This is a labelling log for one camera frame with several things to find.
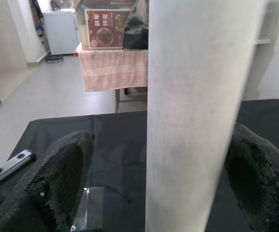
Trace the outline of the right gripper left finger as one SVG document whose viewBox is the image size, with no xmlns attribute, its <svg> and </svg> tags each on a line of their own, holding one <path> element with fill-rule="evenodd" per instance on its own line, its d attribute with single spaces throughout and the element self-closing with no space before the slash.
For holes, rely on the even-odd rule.
<svg viewBox="0 0 279 232">
<path fill-rule="evenodd" d="M 0 205 L 0 232 L 69 232 L 92 161 L 94 134 L 53 142 Z"/>
</svg>

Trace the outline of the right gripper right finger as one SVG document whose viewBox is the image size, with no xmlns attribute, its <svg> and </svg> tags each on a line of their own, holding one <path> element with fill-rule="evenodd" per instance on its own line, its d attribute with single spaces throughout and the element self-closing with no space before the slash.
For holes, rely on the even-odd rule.
<svg viewBox="0 0 279 232">
<path fill-rule="evenodd" d="M 237 123 L 224 167 L 250 228 L 279 232 L 279 149 Z"/>
</svg>

